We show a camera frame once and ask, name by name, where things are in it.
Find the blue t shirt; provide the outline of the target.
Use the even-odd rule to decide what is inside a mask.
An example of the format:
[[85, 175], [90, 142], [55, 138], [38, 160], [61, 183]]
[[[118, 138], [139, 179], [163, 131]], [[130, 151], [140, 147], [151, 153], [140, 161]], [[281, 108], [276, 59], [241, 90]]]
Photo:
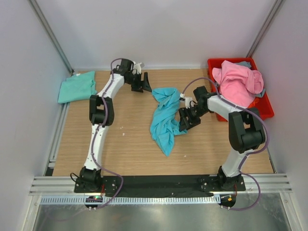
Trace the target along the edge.
[[180, 92], [176, 88], [156, 88], [152, 96], [158, 102], [150, 125], [152, 140], [156, 142], [165, 156], [170, 156], [175, 136], [187, 134], [187, 130], [180, 131], [180, 122], [175, 115], [180, 108]]

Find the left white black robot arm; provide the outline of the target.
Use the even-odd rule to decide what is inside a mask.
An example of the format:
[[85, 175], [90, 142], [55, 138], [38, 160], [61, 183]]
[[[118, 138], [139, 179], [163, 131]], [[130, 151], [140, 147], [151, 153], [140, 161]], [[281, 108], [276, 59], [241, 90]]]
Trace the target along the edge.
[[116, 67], [111, 67], [110, 77], [104, 88], [90, 96], [89, 120], [91, 123], [90, 147], [84, 167], [75, 180], [76, 193], [95, 193], [102, 189], [101, 166], [103, 147], [109, 127], [113, 124], [115, 113], [113, 99], [124, 84], [129, 84], [135, 92], [151, 92], [148, 73], [142, 72], [143, 63], [118, 58]]

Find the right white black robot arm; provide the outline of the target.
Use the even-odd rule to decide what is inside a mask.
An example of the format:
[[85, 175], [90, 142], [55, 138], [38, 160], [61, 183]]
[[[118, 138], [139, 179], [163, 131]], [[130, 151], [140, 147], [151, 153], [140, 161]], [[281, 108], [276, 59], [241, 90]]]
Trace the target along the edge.
[[248, 156], [252, 155], [266, 141], [263, 122], [256, 108], [245, 109], [228, 102], [217, 93], [208, 92], [204, 86], [194, 91], [195, 104], [191, 97], [180, 94], [185, 106], [179, 109], [180, 131], [189, 130], [201, 123], [206, 113], [216, 113], [228, 122], [228, 136], [231, 151], [219, 167], [216, 182], [221, 190], [233, 190], [241, 182], [241, 170]]

